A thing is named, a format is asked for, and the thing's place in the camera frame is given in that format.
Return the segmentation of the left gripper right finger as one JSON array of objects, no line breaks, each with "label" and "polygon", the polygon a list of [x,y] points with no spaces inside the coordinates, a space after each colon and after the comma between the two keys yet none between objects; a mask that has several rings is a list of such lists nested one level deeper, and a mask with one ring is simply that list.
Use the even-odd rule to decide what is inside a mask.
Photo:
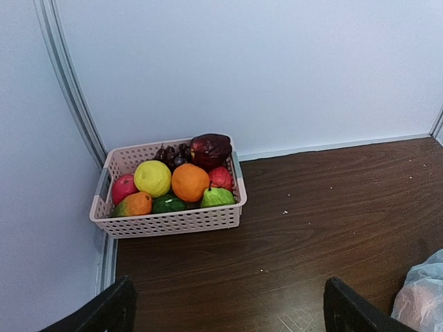
[{"label": "left gripper right finger", "polygon": [[325,283],[324,320],[327,332],[414,331],[382,313],[337,277],[329,278]]}]

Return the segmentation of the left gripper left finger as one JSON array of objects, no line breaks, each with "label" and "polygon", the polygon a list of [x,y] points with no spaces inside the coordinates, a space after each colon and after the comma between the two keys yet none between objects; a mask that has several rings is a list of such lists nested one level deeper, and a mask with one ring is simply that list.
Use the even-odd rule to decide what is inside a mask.
[{"label": "left gripper left finger", "polygon": [[133,331],[137,296],[132,280],[124,276],[82,308],[41,332]]}]

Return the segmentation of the light blue printed plastic bag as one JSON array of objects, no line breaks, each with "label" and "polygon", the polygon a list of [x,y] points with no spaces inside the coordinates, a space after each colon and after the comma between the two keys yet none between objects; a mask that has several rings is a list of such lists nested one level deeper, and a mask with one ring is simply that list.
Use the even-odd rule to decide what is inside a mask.
[{"label": "light blue printed plastic bag", "polygon": [[391,317],[416,331],[441,331],[442,298],[442,250],[438,250],[409,270]]}]

